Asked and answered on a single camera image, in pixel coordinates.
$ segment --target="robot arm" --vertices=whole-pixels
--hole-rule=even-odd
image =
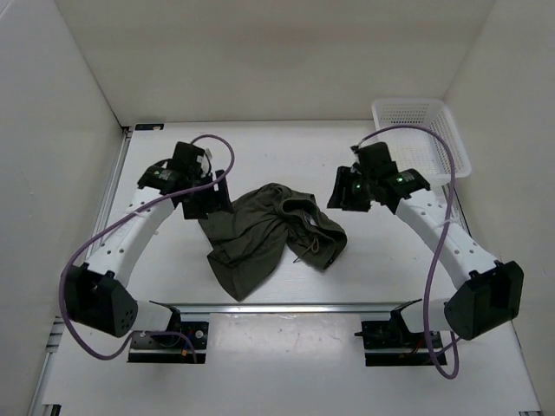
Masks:
[[[429,183],[415,170],[398,172],[385,143],[353,150],[357,162],[351,168],[338,168],[328,208],[368,211],[376,201],[435,250],[445,223],[445,205],[429,190]],[[440,262],[457,292],[451,299],[430,302],[432,330],[452,330],[471,340],[517,316],[523,272],[515,262],[499,262],[456,223],[449,226]],[[402,304],[391,315],[401,331],[424,330],[421,300]]]
[[[225,178],[218,190],[210,188],[163,200],[141,212],[136,210],[162,195],[210,184],[208,158],[204,149],[179,142],[171,159],[148,167],[127,208],[126,214],[135,212],[135,216],[113,231],[81,266],[70,269],[64,293],[72,321],[115,337],[131,330],[179,329],[179,311],[156,302],[135,301],[126,289],[129,277],[156,230],[178,205],[182,205],[185,219],[231,211]]]

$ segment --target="purple cable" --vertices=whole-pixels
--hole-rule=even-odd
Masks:
[[[380,133],[388,132],[389,130],[396,130],[398,128],[412,128],[414,130],[420,130],[424,133],[428,133],[432,137],[434,137],[437,141],[441,143],[443,148],[445,149],[445,153],[447,154],[447,159],[449,160],[449,170],[451,171],[451,180],[449,182],[449,194],[447,195],[447,209],[445,210],[445,224],[443,225],[443,230],[441,231],[440,239],[437,242],[437,246],[435,247],[434,256],[432,257],[432,263],[430,264],[430,268],[428,271],[428,277],[426,278],[426,287],[424,289],[424,298],[422,307],[424,309],[424,339],[426,340],[426,347],[428,348],[428,353],[430,354],[430,359],[434,363],[435,368],[440,374],[448,380],[454,379],[457,374],[459,373],[459,349],[457,348],[457,340],[455,338],[454,332],[451,332],[451,344],[449,346],[453,346],[453,355],[454,355],[454,367],[453,372],[448,374],[442,367],[440,362],[437,359],[437,355],[434,351],[434,346],[432,345],[432,336],[430,335],[430,294],[432,291],[432,281],[434,280],[434,273],[437,263],[440,260],[441,250],[443,249],[443,244],[447,238],[447,233],[449,231],[449,225],[451,224],[449,220],[451,219],[451,210],[453,209],[453,201],[454,201],[454,159],[451,150],[449,149],[449,145],[447,142],[440,137],[436,132],[433,132],[429,128],[421,127],[421,126],[413,126],[410,124],[397,124],[395,126],[384,127],[372,134],[369,134],[365,138],[363,138],[359,143],[360,146],[363,142],[368,139],[371,139],[377,136]]]
[[[71,334],[71,336],[73,336],[73,338],[75,339],[75,341],[79,344],[79,346],[81,348],[83,348],[87,353],[89,353],[90,355],[92,355],[93,357],[95,357],[97,360],[102,360],[102,361],[109,361],[109,360],[113,360],[115,357],[117,357],[118,355],[120,355],[123,350],[125,349],[125,347],[128,345],[128,343],[131,341],[131,338],[133,336],[133,334],[135,332],[143,332],[143,331],[132,331],[127,338],[125,339],[125,341],[123,342],[123,344],[121,345],[121,347],[113,354],[111,355],[103,355],[103,354],[99,354],[96,351],[94,351],[89,345],[87,345],[87,343],[79,336],[79,334],[77,333],[77,331],[75,330],[75,327],[73,326],[73,323],[71,322],[71,320],[69,319],[69,315],[68,315],[68,310],[66,307],[66,301],[65,301],[65,296],[64,296],[64,292],[65,292],[65,287],[66,287],[66,281],[68,280],[68,273],[69,273],[69,269],[71,268],[71,266],[73,265],[73,263],[75,263],[75,261],[77,260],[77,258],[83,253],[85,252],[85,250],[92,245],[95,241],[103,238],[104,236],[106,236],[108,233],[116,230],[117,228],[121,227],[122,225],[124,225],[127,221],[129,221],[131,218],[133,218],[135,216],[135,214],[139,213],[139,212],[143,212],[144,210],[147,210],[148,208],[150,208],[153,205],[158,204],[161,201],[164,201],[166,199],[170,199],[170,198],[176,198],[176,197],[181,197],[183,195],[187,195],[189,193],[195,193],[195,192],[199,192],[199,191],[204,191],[205,189],[209,189],[212,188],[213,186],[215,186],[217,183],[219,183],[220,181],[222,181],[227,174],[229,173],[229,171],[233,168],[233,164],[235,163],[235,153],[233,151],[232,145],[230,145],[227,140],[222,139],[219,136],[216,136],[214,134],[202,134],[199,137],[197,137],[196,139],[194,139],[191,143],[195,143],[198,140],[201,139],[205,139],[205,138],[209,138],[209,139],[215,139],[218,141],[221,141],[228,149],[229,149],[229,153],[231,156],[231,161],[229,163],[229,166],[227,167],[227,169],[225,169],[224,173],[219,176],[218,178],[216,178],[213,182],[206,184],[206,185],[202,185],[202,186],[195,186],[194,188],[189,188],[189,189],[185,189],[183,191],[177,191],[174,193],[168,193],[167,195],[163,195],[159,198],[153,199],[150,202],[147,202],[144,205],[141,205],[139,208],[137,208],[135,211],[128,213],[125,217],[119,219],[118,221],[116,221],[115,223],[113,223],[112,225],[110,225],[108,228],[102,230],[101,232],[99,232],[98,234],[96,234],[95,236],[91,237],[87,242],[85,242],[79,249],[77,249],[77,251],[69,258],[68,263],[66,264],[66,266],[63,269],[62,272],[62,276],[60,278],[60,287],[58,288],[58,302],[60,304],[60,312],[62,313],[62,319],[63,322],[66,324],[66,327],[68,328],[69,333]],[[181,334],[180,332],[170,332],[170,331],[147,331],[146,332],[149,335],[176,335],[176,336],[180,336],[181,338],[183,338],[185,340],[185,342],[187,343],[187,345],[189,346],[189,348],[192,350],[193,352],[193,359],[194,362],[197,362],[197,355],[194,351],[194,347],[191,343],[191,341],[184,336],[183,334]]]

